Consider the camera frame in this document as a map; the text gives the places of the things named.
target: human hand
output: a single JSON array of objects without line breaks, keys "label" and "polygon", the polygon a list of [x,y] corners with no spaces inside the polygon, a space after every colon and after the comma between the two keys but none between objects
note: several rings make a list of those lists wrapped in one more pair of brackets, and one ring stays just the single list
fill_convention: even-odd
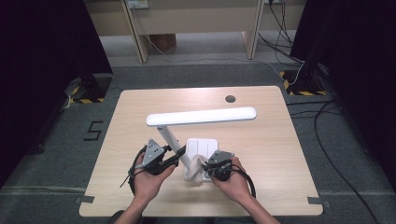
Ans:
[{"label": "human hand", "polygon": [[[142,153],[136,161],[136,164],[141,164],[145,153]],[[176,166],[171,165],[159,175],[151,175],[143,171],[143,168],[135,169],[134,174],[134,198],[149,203],[153,200],[160,191],[163,181],[175,170]]]},{"label": "human hand", "polygon": [[[239,170],[239,168],[245,172],[244,167],[237,157],[231,158],[233,169]],[[213,184],[215,184],[223,193],[231,200],[241,203],[242,200],[252,197],[248,188],[247,180],[237,172],[231,172],[230,178],[226,181],[220,181],[214,176],[211,177]]]}]

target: electrical cable on floor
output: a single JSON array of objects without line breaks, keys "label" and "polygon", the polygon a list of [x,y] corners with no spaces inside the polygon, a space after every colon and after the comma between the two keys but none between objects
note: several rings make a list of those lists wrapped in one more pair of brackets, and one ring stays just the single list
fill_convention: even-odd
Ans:
[{"label": "electrical cable on floor", "polygon": [[358,196],[358,198],[361,200],[361,202],[364,204],[364,206],[366,207],[367,211],[370,213],[370,215],[372,216],[373,220],[375,221],[376,224],[379,224],[378,219],[376,218],[375,214],[373,213],[372,209],[370,208],[370,206],[367,204],[366,201],[364,201],[364,199],[361,197],[361,195],[358,193],[358,191],[349,183],[349,181],[347,181],[347,179],[341,174],[340,170],[334,165],[334,163],[332,162],[329,154],[327,153],[327,151],[325,150],[319,136],[318,136],[318,117],[319,115],[322,113],[322,111],[324,110],[324,108],[329,105],[331,102],[333,102],[334,100],[331,100],[330,102],[326,103],[320,110],[319,112],[315,115],[315,120],[314,120],[314,130],[315,130],[315,136],[318,140],[319,146],[322,150],[322,152],[324,153],[326,159],[328,160],[329,164],[332,166],[332,168],[335,170],[335,172],[344,180],[344,182],[353,190],[353,192],[356,194],[356,196]]},{"label": "electrical cable on floor", "polygon": [[309,104],[325,104],[330,101],[309,101],[309,102],[299,102],[299,103],[288,103],[286,105],[309,105]]},{"label": "electrical cable on floor", "polygon": [[284,0],[280,0],[280,2],[281,2],[281,10],[282,10],[282,23],[281,23],[281,22],[279,21],[279,19],[277,18],[277,15],[275,14],[275,12],[274,12],[274,10],[273,10],[273,8],[272,8],[272,4],[270,4],[269,6],[270,6],[270,9],[271,9],[271,12],[272,12],[273,15],[274,15],[274,18],[276,19],[277,24],[279,25],[279,28],[280,28],[280,30],[279,30],[279,35],[281,35],[286,41],[289,42],[290,46],[292,46],[293,41],[290,39],[290,37],[289,37],[289,35],[288,35],[288,31],[287,31],[287,29],[286,29],[286,22],[285,22],[286,4],[285,4],[285,1],[284,1]]},{"label": "electrical cable on floor", "polygon": [[[303,63],[302,61],[300,61],[300,60],[298,60],[298,59],[296,59],[296,58],[294,58],[294,57],[289,56],[288,53],[286,53],[286,52],[283,51],[282,49],[279,49],[279,48],[278,48],[278,47],[289,48],[288,46],[283,46],[283,45],[278,45],[278,44],[271,43],[270,41],[264,39],[264,37],[262,37],[262,34],[260,34],[260,33],[259,33],[259,37],[262,39],[262,41],[263,41],[268,47],[270,47],[271,49],[274,49],[274,50],[276,51],[276,53],[279,52],[279,53],[282,54],[283,56],[285,56],[285,57],[287,57],[287,58],[289,58],[289,59],[291,59],[291,60],[293,60],[293,61],[295,61],[295,62],[297,62],[297,63],[299,63],[299,64],[302,64],[302,63]],[[289,65],[289,66],[300,66],[299,64],[289,64],[289,63],[282,63],[282,64]]]},{"label": "electrical cable on floor", "polygon": [[[335,109],[335,108],[339,108],[339,106],[334,106],[331,108],[328,108],[326,110],[322,110],[321,113],[327,113],[327,114],[334,114],[334,115],[343,115],[342,113],[336,113],[336,112],[332,112],[330,110]],[[305,110],[305,111],[301,111],[301,112],[296,112],[296,113],[290,113],[290,116],[294,116],[294,115],[300,115],[300,114],[305,114],[305,113],[318,113],[318,110]],[[309,118],[314,118],[314,116],[308,116],[308,117],[294,117],[292,119],[309,119]]]},{"label": "electrical cable on floor", "polygon": [[149,37],[147,35],[145,35],[145,38],[148,40],[148,42],[156,49],[158,50],[166,59],[166,61],[170,62],[170,63],[184,63],[184,62],[200,62],[200,61],[206,61],[206,60],[210,60],[210,61],[238,61],[238,62],[244,62],[244,63],[264,63],[269,65],[276,73],[277,76],[279,76],[283,82],[285,82],[286,80],[280,75],[280,73],[276,70],[276,68],[274,68],[273,65],[271,65],[270,63],[266,63],[260,60],[244,60],[244,59],[235,59],[235,58],[202,58],[202,59],[182,59],[182,60],[172,60],[170,58],[168,58],[166,56],[166,54],[164,52],[162,52],[154,43],[151,42],[151,40],[149,39]]},{"label": "electrical cable on floor", "polygon": [[280,49],[278,48],[278,43],[279,43],[279,38],[282,36],[286,41],[289,41],[289,45],[290,45],[290,48],[292,47],[292,42],[291,42],[291,40],[290,40],[290,38],[289,38],[289,35],[288,35],[288,33],[287,33],[287,28],[286,28],[286,23],[285,23],[285,11],[284,11],[284,6],[283,6],[283,3],[282,3],[282,25],[279,25],[279,27],[280,27],[280,30],[278,31],[278,36],[277,36],[277,39],[276,39],[276,43],[275,43],[275,45],[274,45],[274,49],[275,49],[275,57],[276,57],[276,59],[277,59],[277,61],[278,62],[280,62],[280,63],[282,63],[280,60],[279,60],[279,58],[277,57],[277,53],[278,52],[280,52]]}]

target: black cable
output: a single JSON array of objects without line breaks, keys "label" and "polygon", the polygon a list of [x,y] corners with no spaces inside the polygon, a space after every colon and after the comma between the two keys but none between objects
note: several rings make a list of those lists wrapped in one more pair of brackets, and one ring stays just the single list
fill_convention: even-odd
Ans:
[{"label": "black cable", "polygon": [[[343,114],[337,114],[337,113],[333,113],[333,112],[329,112],[329,111],[322,112],[322,113],[328,113],[328,114],[334,114],[334,115],[343,115]],[[314,117],[315,117],[315,115],[313,115],[313,116],[290,117],[290,118],[291,119],[312,119]]]},{"label": "black cable", "polygon": [[278,62],[280,62],[280,63],[282,63],[282,64],[285,64],[285,65],[291,65],[291,66],[301,66],[301,64],[303,63],[303,62],[301,62],[300,60],[298,60],[298,59],[296,59],[296,58],[294,58],[294,57],[289,56],[289,54],[286,53],[285,51],[283,51],[282,49],[279,49],[277,46],[280,46],[280,45],[271,43],[270,41],[264,39],[264,37],[262,37],[262,34],[260,34],[260,33],[259,33],[259,37],[262,39],[262,41],[263,41],[268,47],[270,47],[271,49],[274,49],[274,50],[276,51],[276,53],[279,52],[279,53],[282,54],[283,56],[285,56],[285,57],[287,57],[287,58],[289,58],[289,59],[291,59],[291,60],[293,60],[293,61],[299,63],[300,65],[299,65],[299,64],[282,63],[282,62],[277,58],[277,55],[276,55],[276,59],[277,59]]},{"label": "black cable", "polygon": [[[338,108],[338,106],[329,108],[327,110],[323,110],[323,111],[321,111],[321,113],[328,113],[328,114],[334,114],[334,115],[343,115],[343,114],[339,114],[339,113],[335,113],[335,112],[330,111],[331,109],[334,109],[334,108]],[[305,111],[301,111],[301,112],[291,113],[290,115],[293,116],[293,115],[299,115],[299,114],[305,114],[305,113],[318,113],[318,112],[319,112],[318,110],[305,110]]]},{"label": "black cable", "polygon": [[271,9],[271,12],[273,13],[273,15],[274,15],[274,17],[275,17],[275,19],[276,19],[276,22],[277,22],[277,24],[279,25],[279,27],[280,27],[280,30],[279,30],[279,34],[280,35],[282,35],[282,32],[286,35],[286,37],[285,36],[283,36],[282,35],[282,37],[286,40],[286,41],[288,41],[289,42],[289,44],[290,45],[292,45],[292,41],[291,41],[291,39],[290,39],[290,37],[289,37],[289,35],[288,35],[288,32],[287,31],[285,31],[285,29],[284,29],[284,19],[285,19],[285,11],[284,11],[284,9],[286,8],[286,6],[283,4],[283,0],[281,0],[282,1],[282,18],[283,18],[283,21],[282,21],[282,24],[280,23],[280,21],[279,21],[279,19],[277,18],[277,16],[276,16],[276,14],[275,14],[275,12],[274,12],[274,10],[273,10],[273,8],[272,8],[272,4],[270,4],[270,9]]},{"label": "black cable", "polygon": [[338,168],[334,165],[334,163],[332,162],[332,160],[330,159],[327,151],[324,149],[324,146],[322,145],[320,138],[318,136],[318,117],[321,114],[321,111],[331,102],[333,102],[333,100],[331,100],[330,102],[326,103],[320,110],[319,112],[315,115],[315,120],[314,120],[314,129],[315,129],[315,136],[318,139],[318,143],[320,145],[321,150],[323,151],[323,154],[325,155],[326,159],[329,161],[329,164],[332,166],[332,168],[335,170],[335,172],[337,172],[337,174],[340,175],[340,177],[345,181],[345,183],[353,190],[353,192],[356,194],[356,196],[358,196],[358,198],[361,200],[361,202],[364,204],[364,206],[366,207],[367,211],[370,213],[370,215],[372,216],[373,220],[375,221],[375,223],[379,224],[378,219],[376,218],[375,214],[373,213],[372,209],[370,208],[370,206],[367,204],[366,201],[364,201],[364,199],[361,197],[361,195],[358,193],[358,191],[349,183],[349,181],[347,181],[347,179],[341,174],[340,170],[338,170]]},{"label": "black cable", "polygon": [[311,102],[300,102],[300,103],[289,103],[286,105],[309,105],[309,104],[323,104],[323,103],[329,103],[330,101],[311,101]]},{"label": "black cable", "polygon": [[242,170],[232,169],[232,171],[237,172],[247,180],[248,184],[250,185],[251,196],[253,196],[253,198],[256,198],[256,189],[254,188],[253,180],[250,178],[250,176],[246,172],[243,172]]},{"label": "black cable", "polygon": [[139,174],[141,174],[141,173],[143,173],[143,172],[145,172],[146,171],[146,169],[145,168],[142,168],[143,170],[141,170],[141,171],[139,171],[139,172],[137,172],[136,174],[134,174],[134,177],[136,177],[137,175],[139,175]]},{"label": "black cable", "polygon": [[[136,163],[137,163],[137,159],[139,159],[140,155],[146,151],[147,146],[144,146],[142,149],[140,149],[140,151],[137,153],[137,156],[134,158],[134,163],[132,164],[131,169],[129,169],[128,171],[128,175],[126,176],[125,180],[122,182],[122,184],[120,185],[120,188],[125,184],[126,180],[128,179],[128,177],[131,177],[132,179],[134,179],[134,177],[138,174],[140,174],[141,172],[138,172],[136,175],[134,175],[134,168],[136,167]],[[134,185],[131,186],[131,191],[134,194]]]}]

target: black curtain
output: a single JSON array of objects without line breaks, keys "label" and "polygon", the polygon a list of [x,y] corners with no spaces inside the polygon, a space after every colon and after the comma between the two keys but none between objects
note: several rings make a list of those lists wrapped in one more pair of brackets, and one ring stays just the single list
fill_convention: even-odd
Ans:
[{"label": "black curtain", "polygon": [[76,77],[111,68],[82,0],[0,3],[0,186],[39,141]]},{"label": "black curtain", "polygon": [[308,0],[290,55],[314,53],[329,67],[340,104],[396,190],[395,11],[394,0]]}]

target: lamp base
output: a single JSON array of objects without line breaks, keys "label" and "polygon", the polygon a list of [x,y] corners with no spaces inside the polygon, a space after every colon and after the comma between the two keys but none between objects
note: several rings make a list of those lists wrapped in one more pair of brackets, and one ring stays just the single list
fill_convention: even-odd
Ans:
[{"label": "lamp base", "polygon": [[[186,155],[190,160],[195,155],[202,155],[206,158],[210,158],[216,150],[218,150],[219,143],[216,139],[205,139],[205,138],[189,138],[187,140]],[[184,178],[187,180],[187,173],[189,169],[184,167]],[[211,182],[210,177],[205,176],[205,172],[202,173],[203,182]]]}]

